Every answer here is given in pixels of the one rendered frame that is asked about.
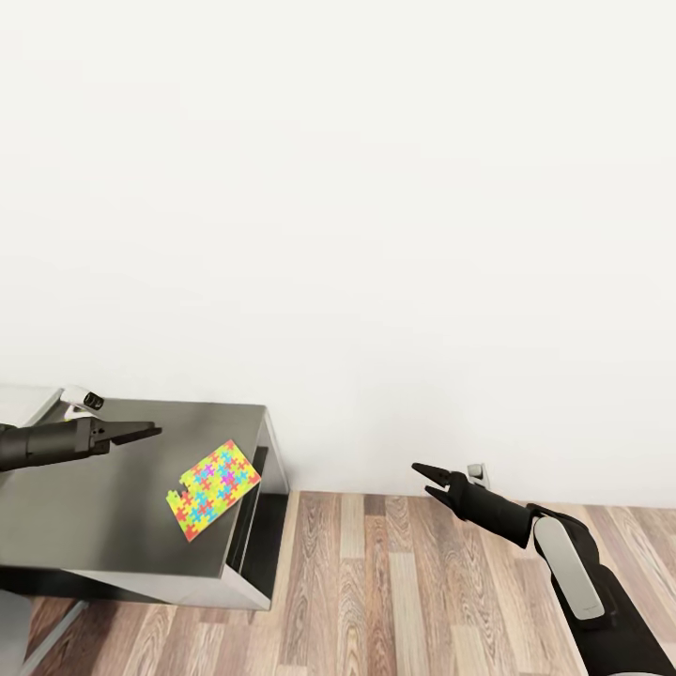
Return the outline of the jigsaw puzzle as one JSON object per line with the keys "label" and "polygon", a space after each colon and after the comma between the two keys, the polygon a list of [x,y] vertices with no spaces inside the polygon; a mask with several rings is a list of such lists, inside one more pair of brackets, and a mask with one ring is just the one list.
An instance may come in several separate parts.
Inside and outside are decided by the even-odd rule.
{"label": "jigsaw puzzle", "polygon": [[182,475],[180,483],[189,487],[188,493],[180,498],[177,492],[169,492],[167,501],[192,541],[260,481],[234,442],[228,441]]}

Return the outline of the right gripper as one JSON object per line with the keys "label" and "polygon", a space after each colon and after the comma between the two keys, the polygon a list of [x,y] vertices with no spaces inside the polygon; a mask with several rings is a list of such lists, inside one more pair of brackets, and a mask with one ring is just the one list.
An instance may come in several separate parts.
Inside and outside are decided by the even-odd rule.
{"label": "right gripper", "polygon": [[460,471],[449,472],[447,469],[417,462],[412,464],[412,468],[442,486],[442,489],[437,489],[426,485],[425,491],[454,509],[458,518],[464,522],[471,520],[481,528],[499,535],[498,518],[506,498],[471,484],[466,474]]}

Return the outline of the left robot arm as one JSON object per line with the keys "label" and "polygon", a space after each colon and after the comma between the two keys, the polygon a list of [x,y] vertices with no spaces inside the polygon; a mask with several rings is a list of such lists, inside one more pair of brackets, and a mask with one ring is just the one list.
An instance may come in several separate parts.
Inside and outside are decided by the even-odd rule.
{"label": "left robot arm", "polygon": [[0,423],[0,472],[43,467],[110,452],[110,443],[123,445],[162,434],[155,422],[106,422],[93,416],[104,400],[89,389],[75,385],[60,400],[70,404],[66,422],[18,428]]}

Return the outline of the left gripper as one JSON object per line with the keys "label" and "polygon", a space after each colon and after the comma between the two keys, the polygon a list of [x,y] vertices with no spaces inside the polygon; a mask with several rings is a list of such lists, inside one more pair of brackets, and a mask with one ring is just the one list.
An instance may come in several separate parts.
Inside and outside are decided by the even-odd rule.
{"label": "left gripper", "polygon": [[95,416],[37,425],[28,438],[28,462],[43,467],[110,452],[123,445],[162,434],[155,422],[106,422]]}

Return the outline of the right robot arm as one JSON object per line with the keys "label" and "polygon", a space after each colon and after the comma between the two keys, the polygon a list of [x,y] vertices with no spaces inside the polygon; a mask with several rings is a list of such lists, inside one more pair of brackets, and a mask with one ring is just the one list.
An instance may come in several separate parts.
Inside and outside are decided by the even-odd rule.
{"label": "right robot arm", "polygon": [[493,494],[487,469],[468,465],[468,474],[414,462],[412,468],[440,484],[425,491],[522,548],[531,525],[539,552],[551,570],[561,604],[589,676],[676,676],[662,646],[630,600],[615,573],[599,564],[599,548],[588,526],[535,503],[526,507]]}

